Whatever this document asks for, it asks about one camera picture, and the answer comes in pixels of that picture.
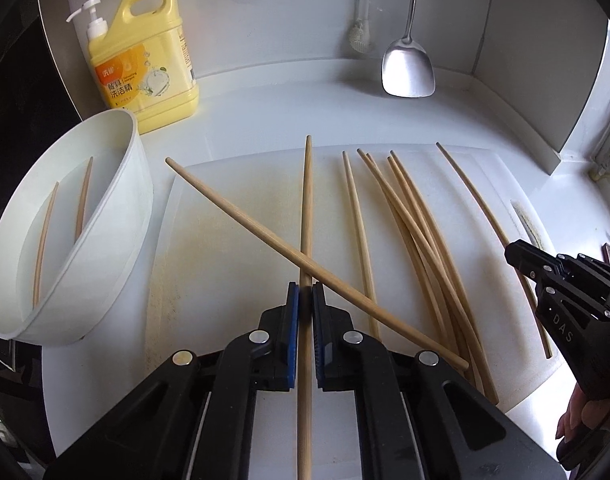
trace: human hand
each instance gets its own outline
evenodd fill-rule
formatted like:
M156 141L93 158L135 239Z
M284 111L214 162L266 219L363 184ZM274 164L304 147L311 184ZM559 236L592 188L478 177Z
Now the human hand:
M588 400L576 384L567 405L567 411L558 420L556 438L565 437L565 442L576 436L582 422L590 430L596 428L610 412L610 399Z

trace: white plastic container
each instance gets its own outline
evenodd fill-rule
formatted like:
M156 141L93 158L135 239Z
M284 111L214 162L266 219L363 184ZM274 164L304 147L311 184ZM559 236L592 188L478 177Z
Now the white plastic container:
M133 113L78 124L32 166L0 219L0 337L74 342L108 312L129 276L152 213L150 170ZM94 157L86 218L74 239L85 168ZM32 308L38 239L54 184L39 303Z

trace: metal spatula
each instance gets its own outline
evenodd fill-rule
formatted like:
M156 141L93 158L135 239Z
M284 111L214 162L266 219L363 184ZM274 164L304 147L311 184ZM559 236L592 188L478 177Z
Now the metal spatula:
M410 0L405 36L389 45L383 57L383 88L399 97L427 97L436 88L429 56L412 40L415 7L416 0Z

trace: bottle label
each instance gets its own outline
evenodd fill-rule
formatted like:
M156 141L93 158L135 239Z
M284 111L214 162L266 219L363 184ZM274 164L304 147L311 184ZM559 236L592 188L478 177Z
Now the bottle label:
M148 38L95 67L112 108L132 112L194 86L194 73L181 27Z

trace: spatula head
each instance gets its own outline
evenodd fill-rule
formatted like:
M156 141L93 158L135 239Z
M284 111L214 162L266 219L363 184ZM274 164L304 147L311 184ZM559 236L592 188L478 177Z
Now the spatula head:
M383 57L383 88L398 97L427 97L436 83L429 56L416 41L397 40Z

